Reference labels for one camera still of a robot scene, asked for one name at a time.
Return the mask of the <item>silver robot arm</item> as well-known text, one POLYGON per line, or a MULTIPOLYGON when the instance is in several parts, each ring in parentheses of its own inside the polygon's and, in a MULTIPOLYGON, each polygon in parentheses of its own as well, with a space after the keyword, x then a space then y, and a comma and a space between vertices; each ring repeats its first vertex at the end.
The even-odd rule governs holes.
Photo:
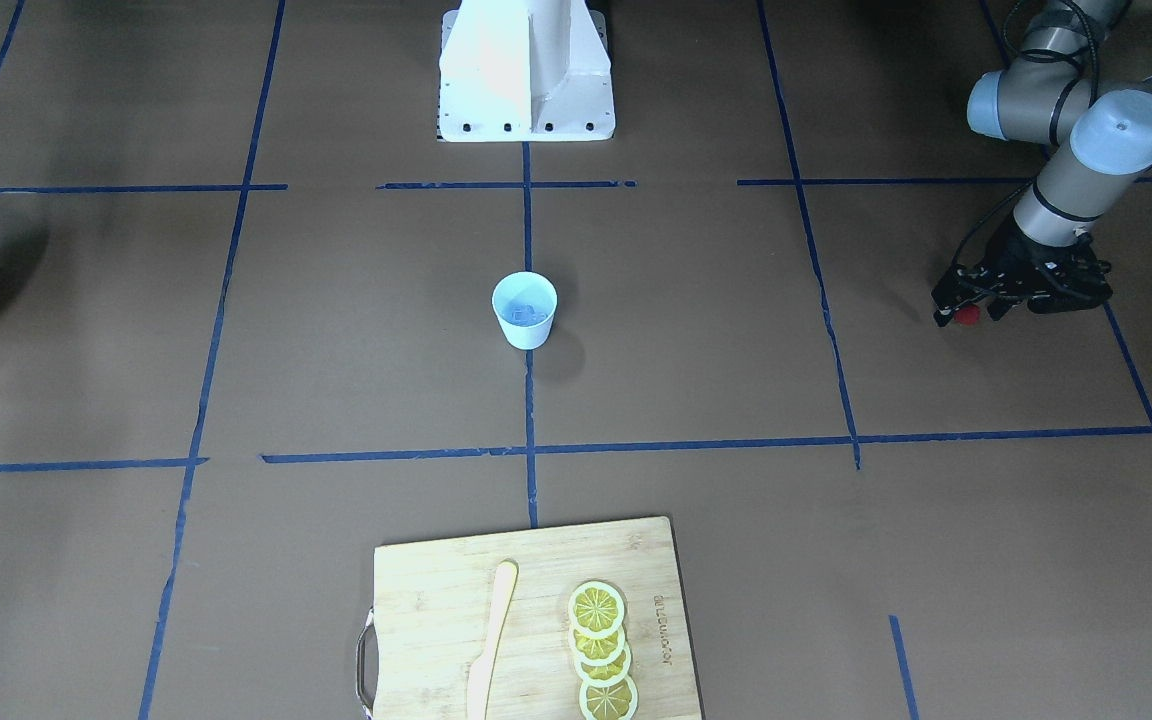
POLYGON ((938 327, 998 320, 1014 306, 1076 313, 1111 300, 1111 264, 1097 258, 1092 232, 1152 169, 1152 76, 1101 78, 1102 41, 1126 9, 1126 1, 1047 1, 1020 41, 1007 41, 1009 67, 975 83, 973 132, 1037 143, 1049 159, 998 205, 1006 217, 980 259, 954 258, 938 279, 938 327))

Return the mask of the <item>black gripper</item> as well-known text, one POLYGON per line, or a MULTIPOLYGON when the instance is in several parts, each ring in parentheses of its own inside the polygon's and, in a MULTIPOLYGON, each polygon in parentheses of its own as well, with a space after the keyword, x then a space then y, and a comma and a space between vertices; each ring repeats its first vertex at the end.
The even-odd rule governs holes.
POLYGON ((1018 225, 1007 222, 996 229, 986 247, 986 268, 952 264, 938 279, 931 297, 938 327, 954 323, 958 306, 979 305, 982 300, 1026 301, 1041 287, 1034 263, 1060 258, 1070 247, 1085 247, 1083 234, 1075 233, 1070 245, 1052 247, 1029 237, 1018 225))

